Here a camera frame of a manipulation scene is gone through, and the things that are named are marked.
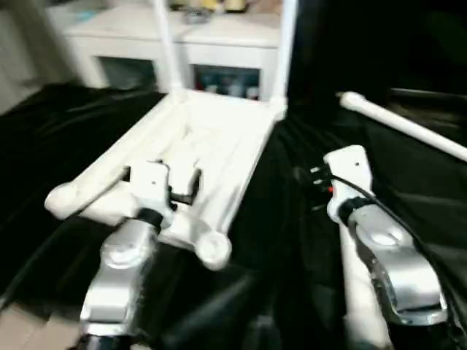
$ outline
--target black fabric backdrop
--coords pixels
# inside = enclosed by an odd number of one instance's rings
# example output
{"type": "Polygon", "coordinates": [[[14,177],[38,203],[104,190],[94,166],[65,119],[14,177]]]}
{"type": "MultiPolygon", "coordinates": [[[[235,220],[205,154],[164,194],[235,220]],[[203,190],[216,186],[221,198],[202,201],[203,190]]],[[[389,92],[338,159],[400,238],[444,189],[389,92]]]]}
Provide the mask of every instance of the black fabric backdrop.
{"type": "MultiPolygon", "coordinates": [[[[2,117],[2,183],[11,198],[2,204],[3,285],[59,225],[42,208],[48,191],[84,169],[159,98],[49,87],[2,117]]],[[[461,122],[425,121],[466,144],[461,122]]],[[[165,349],[342,349],[339,233],[325,209],[310,210],[292,169],[315,166],[348,144],[367,149],[377,195],[429,245],[466,317],[466,166],[333,103],[313,114],[293,107],[277,124],[231,229],[225,270],[211,272],[190,252],[162,249],[142,323],[145,341],[165,349]]],[[[17,300],[40,316],[76,320],[112,229],[71,218],[59,230],[17,300]]],[[[409,335],[396,330],[397,349],[442,349],[447,342],[437,332],[409,335]]]]}

